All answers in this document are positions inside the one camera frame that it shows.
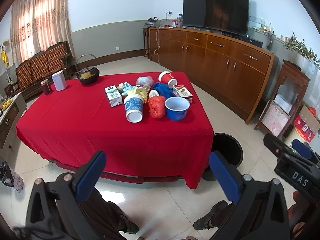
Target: red paper cup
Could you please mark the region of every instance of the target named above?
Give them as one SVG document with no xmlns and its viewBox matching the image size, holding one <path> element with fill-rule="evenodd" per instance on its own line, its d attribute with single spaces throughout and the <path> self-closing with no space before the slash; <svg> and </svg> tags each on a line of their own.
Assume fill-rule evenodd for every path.
<svg viewBox="0 0 320 240">
<path fill-rule="evenodd" d="M 169 88 L 173 88 L 173 86 L 178 85 L 178 81 L 172 76 L 169 71 L 163 71 L 158 78 L 159 82 L 167 84 Z"/>
</svg>

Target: blue paper cup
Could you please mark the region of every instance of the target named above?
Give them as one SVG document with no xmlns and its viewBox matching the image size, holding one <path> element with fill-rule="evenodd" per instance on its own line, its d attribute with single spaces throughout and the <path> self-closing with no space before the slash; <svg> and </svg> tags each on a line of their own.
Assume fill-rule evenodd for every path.
<svg viewBox="0 0 320 240">
<path fill-rule="evenodd" d="M 190 107 L 189 101 L 181 97 L 168 98 L 164 105 L 167 109 L 167 116 L 173 121 L 180 121 L 185 118 Z"/>
<path fill-rule="evenodd" d="M 143 98 L 140 95 L 129 95 L 124 99 L 125 114 L 129 122 L 142 120 Z"/>
</svg>

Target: red plastic bag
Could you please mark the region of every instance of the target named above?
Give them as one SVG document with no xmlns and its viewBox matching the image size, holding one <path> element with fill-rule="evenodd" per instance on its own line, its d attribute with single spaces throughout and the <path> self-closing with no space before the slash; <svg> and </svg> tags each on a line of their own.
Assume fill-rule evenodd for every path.
<svg viewBox="0 0 320 240">
<path fill-rule="evenodd" d="M 148 100 L 148 106 L 149 106 L 149 112 L 150 115 L 155 118 L 161 118 L 165 115 L 165 97 L 164 96 L 154 96 L 152 98 L 149 98 Z"/>
</svg>

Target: blue gripper pad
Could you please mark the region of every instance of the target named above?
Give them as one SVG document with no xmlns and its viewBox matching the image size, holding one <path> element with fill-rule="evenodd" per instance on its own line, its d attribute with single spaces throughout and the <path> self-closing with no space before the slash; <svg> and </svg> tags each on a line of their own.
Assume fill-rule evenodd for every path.
<svg viewBox="0 0 320 240">
<path fill-rule="evenodd" d="M 295 149 L 302 157 L 308 160 L 311 160 L 312 158 L 311 150 L 298 139 L 294 139 L 292 141 L 292 148 Z"/>
<path fill-rule="evenodd" d="M 210 153 L 209 165 L 228 200 L 236 204 L 243 187 L 240 172 L 234 165 L 229 164 L 219 151 Z"/>
<path fill-rule="evenodd" d="M 106 154 L 102 151 L 97 151 L 87 164 L 81 165 L 74 174 L 72 189 L 75 193 L 77 203 L 81 203 L 89 199 L 94 186 L 106 166 L 106 163 Z"/>
</svg>

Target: speaker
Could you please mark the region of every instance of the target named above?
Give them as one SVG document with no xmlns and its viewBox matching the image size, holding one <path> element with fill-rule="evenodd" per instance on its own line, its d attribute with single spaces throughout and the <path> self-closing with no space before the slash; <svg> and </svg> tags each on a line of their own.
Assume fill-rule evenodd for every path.
<svg viewBox="0 0 320 240">
<path fill-rule="evenodd" d="M 262 41 L 257 41 L 257 40 L 255 40 L 255 39 L 252 39 L 252 38 L 246 37 L 246 36 L 242 36 L 242 37 L 241 37 L 241 40 L 242 40 L 242 41 L 245 41 L 245 42 L 247 42 L 247 43 L 250 43 L 250 44 L 252 44 L 252 45 L 254 45 L 254 46 L 257 46 L 257 47 L 259 47 L 259 48 L 262 48 Z"/>
</svg>

